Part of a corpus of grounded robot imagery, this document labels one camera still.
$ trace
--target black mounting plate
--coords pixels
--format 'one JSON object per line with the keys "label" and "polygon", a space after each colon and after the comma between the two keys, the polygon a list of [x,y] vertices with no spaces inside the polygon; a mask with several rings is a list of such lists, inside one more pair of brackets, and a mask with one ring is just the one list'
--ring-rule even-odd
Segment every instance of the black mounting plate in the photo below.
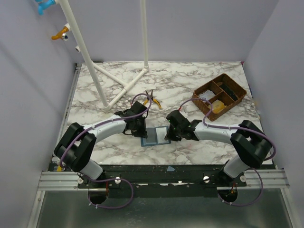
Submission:
{"label": "black mounting plate", "polygon": [[[104,173],[99,180],[110,178],[124,178],[134,188],[134,197],[159,198],[159,197],[217,197],[217,187],[231,187],[232,183],[222,183],[217,174],[222,165],[102,165]],[[246,186],[239,177],[234,182],[237,186]],[[95,183],[84,178],[78,185],[80,189],[106,188],[106,183]],[[130,197],[130,186],[121,182],[109,182],[111,198]]]}

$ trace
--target marble countertop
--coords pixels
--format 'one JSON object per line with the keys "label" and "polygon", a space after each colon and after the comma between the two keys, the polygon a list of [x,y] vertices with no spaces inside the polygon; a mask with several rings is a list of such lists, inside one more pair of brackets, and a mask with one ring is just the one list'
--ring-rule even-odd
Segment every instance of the marble countertop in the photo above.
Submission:
{"label": "marble countertop", "polygon": [[[125,82],[130,82],[143,67],[142,62],[106,62],[99,65]],[[160,101],[162,109],[152,104],[146,126],[167,126],[169,125],[165,119],[167,114],[178,109],[183,101],[191,98],[196,88],[226,73],[247,90],[247,95],[239,105],[213,123],[238,124],[247,119],[261,129],[259,116],[240,62],[150,62],[149,66],[150,71],[110,111],[105,111],[88,69],[83,64],[67,125],[74,122],[79,124],[99,122],[117,111],[130,108],[130,101],[136,94],[154,89],[153,95]],[[121,91],[122,85],[99,71],[97,73],[108,101],[111,101]],[[138,101],[144,100],[144,97],[140,97]],[[192,102],[186,103],[181,113],[189,121],[203,118],[203,113]],[[221,142],[182,140],[167,145],[142,147],[140,138],[116,134],[97,143],[91,158],[99,164],[224,164],[236,154],[233,146]]]}

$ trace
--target white pvc pipe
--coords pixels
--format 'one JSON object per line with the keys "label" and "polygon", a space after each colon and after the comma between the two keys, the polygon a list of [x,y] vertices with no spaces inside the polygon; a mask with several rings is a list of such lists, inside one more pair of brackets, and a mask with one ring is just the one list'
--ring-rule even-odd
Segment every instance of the white pvc pipe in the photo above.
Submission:
{"label": "white pvc pipe", "polygon": [[141,72],[138,74],[138,76],[136,76],[131,82],[129,82],[129,84],[122,89],[122,91],[120,91],[119,94],[117,94],[116,97],[114,97],[114,99],[109,103],[110,108],[112,108],[112,106],[126,93],[128,92],[133,86],[134,84],[145,74],[148,72],[148,69],[144,68],[141,70]]}
{"label": "white pvc pipe", "polygon": [[107,75],[109,78],[113,79],[114,81],[118,82],[119,84],[121,84],[123,86],[127,86],[128,85],[128,83],[120,80],[119,78],[117,78],[116,76],[112,75],[110,72],[106,71],[105,69],[101,68],[99,65],[97,65],[94,62],[93,62],[93,66],[95,67],[96,70],[99,70],[101,73]]}
{"label": "white pvc pipe", "polygon": [[85,64],[87,66],[87,68],[89,69],[89,72],[91,74],[91,77],[94,81],[94,84],[96,86],[96,89],[98,91],[98,94],[101,98],[101,101],[103,102],[103,105],[104,105],[104,108],[106,110],[109,110],[110,109],[110,106],[106,100],[106,97],[105,97],[105,94],[103,92],[103,89],[99,83],[99,80],[98,80],[98,76],[97,76],[97,73],[94,69],[94,66],[93,66],[93,62],[90,58],[90,55],[89,55],[89,52],[87,51],[86,49],[86,45],[85,45],[85,42],[84,42],[84,39],[82,38],[82,35],[80,33],[80,30],[79,30],[79,27],[77,25],[77,22],[76,22],[76,19],[74,17],[74,14],[72,12],[72,9],[70,7],[70,4],[68,3],[68,0],[60,0],[59,1],[60,3],[60,6],[63,10],[63,13],[65,14],[65,17],[66,17],[66,20],[67,22],[69,23],[70,27],[71,27],[71,31],[72,33],[74,34],[74,37],[76,39],[76,42],[77,44],[79,45],[79,48],[81,50],[81,54],[85,60]]}
{"label": "white pvc pipe", "polygon": [[146,0],[141,0],[141,15],[142,15],[142,41],[143,41],[143,51],[144,51],[143,67],[145,69],[149,69]]}

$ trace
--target white wall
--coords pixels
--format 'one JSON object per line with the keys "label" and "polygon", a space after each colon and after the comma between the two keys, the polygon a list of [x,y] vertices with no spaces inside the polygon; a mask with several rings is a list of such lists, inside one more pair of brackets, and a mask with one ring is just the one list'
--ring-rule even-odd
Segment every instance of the white wall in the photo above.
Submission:
{"label": "white wall", "polygon": [[304,1],[280,0],[244,64],[304,224]]}
{"label": "white wall", "polygon": [[[243,61],[277,2],[147,0],[149,59]],[[70,0],[70,4],[92,59],[143,60],[139,0]],[[47,13],[58,28],[66,23],[60,6]],[[66,45],[80,61],[73,39]]]}
{"label": "white wall", "polygon": [[55,147],[74,64],[33,0],[0,1],[0,224],[27,225]]}

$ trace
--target bolt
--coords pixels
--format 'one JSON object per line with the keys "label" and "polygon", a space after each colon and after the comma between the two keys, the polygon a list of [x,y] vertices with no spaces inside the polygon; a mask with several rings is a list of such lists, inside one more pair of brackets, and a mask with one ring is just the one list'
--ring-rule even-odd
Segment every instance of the bolt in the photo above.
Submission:
{"label": "bolt", "polygon": [[77,183],[78,184],[82,184],[84,182],[84,180],[82,178],[78,178]]}
{"label": "bolt", "polygon": [[240,176],[239,179],[241,180],[241,182],[246,182],[246,177],[244,175]]}
{"label": "bolt", "polygon": [[209,183],[210,182],[210,178],[208,176],[204,176],[203,178],[205,183]]}

